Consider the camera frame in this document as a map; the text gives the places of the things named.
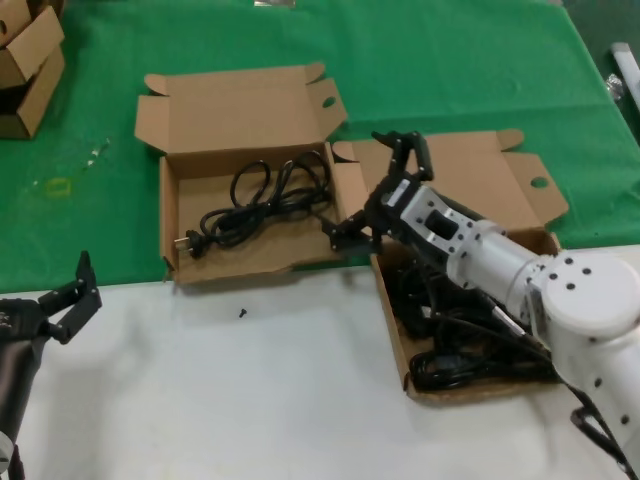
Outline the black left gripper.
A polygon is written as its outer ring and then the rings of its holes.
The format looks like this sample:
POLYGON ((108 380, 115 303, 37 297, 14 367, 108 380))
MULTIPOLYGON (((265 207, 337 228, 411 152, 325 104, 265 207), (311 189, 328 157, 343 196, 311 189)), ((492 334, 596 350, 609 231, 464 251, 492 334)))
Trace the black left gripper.
POLYGON ((68 344, 102 307, 97 279, 88 251, 82 251, 75 279, 34 300, 1 300, 1 349, 33 347, 42 350, 49 339, 68 344), (71 309, 56 323, 46 314, 71 309))

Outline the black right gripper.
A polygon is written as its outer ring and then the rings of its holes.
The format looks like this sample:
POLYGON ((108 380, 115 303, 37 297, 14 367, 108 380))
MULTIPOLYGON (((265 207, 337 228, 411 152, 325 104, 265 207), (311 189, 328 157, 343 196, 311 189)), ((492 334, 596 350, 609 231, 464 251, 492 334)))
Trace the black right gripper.
POLYGON ((379 255, 382 237, 396 241, 417 241, 418 234, 401 214, 422 186, 434 179, 434 170, 425 138, 417 131, 400 133, 373 131, 372 138, 392 151, 385 176, 359 210, 340 223, 321 217, 322 232, 329 238, 331 250, 343 256, 379 255), (410 154, 414 153, 418 171, 407 173, 410 154), (371 229, 371 234, 364 232, 371 229))

